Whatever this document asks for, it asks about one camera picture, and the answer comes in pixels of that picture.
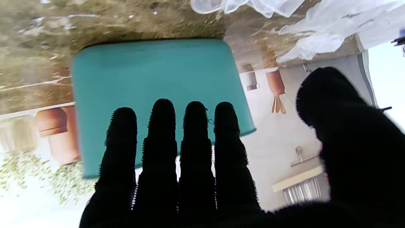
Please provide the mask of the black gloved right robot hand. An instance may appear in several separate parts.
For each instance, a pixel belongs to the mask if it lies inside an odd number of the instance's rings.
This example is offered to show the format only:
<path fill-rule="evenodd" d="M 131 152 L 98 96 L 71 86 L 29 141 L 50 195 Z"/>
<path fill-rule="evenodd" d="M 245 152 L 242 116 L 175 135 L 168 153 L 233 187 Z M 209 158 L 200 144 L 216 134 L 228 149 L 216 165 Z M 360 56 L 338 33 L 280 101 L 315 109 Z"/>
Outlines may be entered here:
<path fill-rule="evenodd" d="M 336 68 L 312 71 L 296 98 L 300 119 L 322 143 L 328 201 L 264 211 L 259 206 L 234 107 L 215 109 L 215 147 L 201 102 L 184 114 L 178 145 L 173 103 L 153 106 L 143 141 L 143 170 L 135 180 L 137 121 L 131 108 L 114 111 L 99 179 L 80 228 L 380 228 L 404 227 L 404 133 L 367 104 Z"/>

